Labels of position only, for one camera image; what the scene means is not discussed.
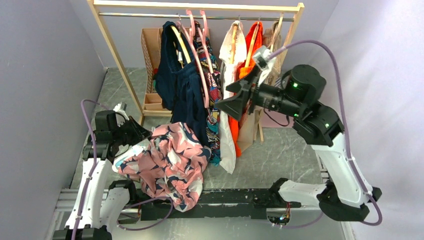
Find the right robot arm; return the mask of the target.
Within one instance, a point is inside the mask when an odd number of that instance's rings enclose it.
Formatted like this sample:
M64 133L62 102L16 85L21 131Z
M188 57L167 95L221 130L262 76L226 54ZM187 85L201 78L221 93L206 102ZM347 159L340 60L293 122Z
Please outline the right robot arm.
M270 202L275 207L301 203L319 207L339 222L363 222L382 191L366 183L347 148L347 131L337 112L319 99L326 80L312 66L300 64L283 74L283 88L259 83L261 69L255 67L245 78L228 86L232 97L216 107L240 120L247 106L262 107L293 118L293 129L312 147L327 169L329 180L306 184L280 178L271 187Z

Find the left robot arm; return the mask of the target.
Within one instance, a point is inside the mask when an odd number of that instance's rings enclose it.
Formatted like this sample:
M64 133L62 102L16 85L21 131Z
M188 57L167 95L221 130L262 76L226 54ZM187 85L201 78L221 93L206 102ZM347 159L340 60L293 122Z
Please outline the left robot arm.
M124 207L132 208L139 200L131 179L115 180L106 190L107 176L121 146L134 147L151 137L122 109L102 110L94 118L95 129L82 151L82 176L74 206L54 240L111 240L113 226Z

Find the pink patterned shorts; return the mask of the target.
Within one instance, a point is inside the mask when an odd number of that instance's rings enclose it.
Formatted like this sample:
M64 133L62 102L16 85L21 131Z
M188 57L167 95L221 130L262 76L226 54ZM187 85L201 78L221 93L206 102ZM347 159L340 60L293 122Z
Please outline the pink patterned shorts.
M139 182L151 198L169 197L176 210L191 210L203 191L211 150L183 122L159 125L148 141L147 148L124 161L118 173Z

